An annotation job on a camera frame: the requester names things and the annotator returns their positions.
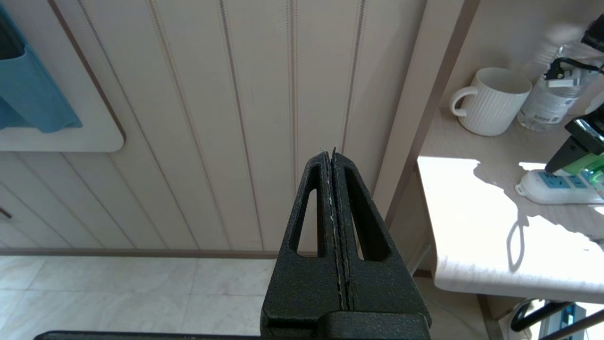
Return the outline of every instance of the bottle label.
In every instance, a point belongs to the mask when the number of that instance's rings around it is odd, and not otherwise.
[[[529,119],[539,123],[557,124],[577,99],[559,97],[541,88],[537,88],[536,91],[532,91],[528,95],[527,101],[522,106],[522,112]]]

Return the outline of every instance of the white power strip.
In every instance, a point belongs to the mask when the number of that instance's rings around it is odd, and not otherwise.
[[[531,170],[514,189],[518,195],[539,204],[604,204],[582,175],[555,176],[543,170]]]

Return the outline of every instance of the plastic water bottle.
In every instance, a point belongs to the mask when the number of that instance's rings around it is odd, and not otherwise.
[[[590,64],[581,59],[601,56],[597,50],[576,41],[559,47],[551,61],[569,57]],[[562,68],[567,70],[572,67],[562,64]],[[549,130],[562,121],[568,110],[596,79],[597,73],[583,78],[578,86],[549,87],[547,81],[540,77],[518,113],[518,122],[529,130]]]

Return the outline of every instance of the mug handle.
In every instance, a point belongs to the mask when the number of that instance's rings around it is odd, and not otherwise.
[[[466,109],[461,109],[461,108],[456,109],[455,104],[457,104],[457,102],[459,102],[459,100],[461,98],[464,98],[465,96],[476,96],[477,94],[478,94],[478,89],[473,86],[460,88],[451,97],[451,101],[449,102],[449,110],[451,110],[451,112],[454,115],[456,115],[457,117],[466,117],[467,116]]]

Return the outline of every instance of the ribbed ceramic mug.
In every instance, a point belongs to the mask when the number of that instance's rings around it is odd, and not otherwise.
[[[471,86],[455,92],[449,109],[469,131],[497,136],[510,126],[531,88],[530,80],[518,73],[505,68],[482,68],[476,72]],[[455,108],[466,96],[461,108]]]

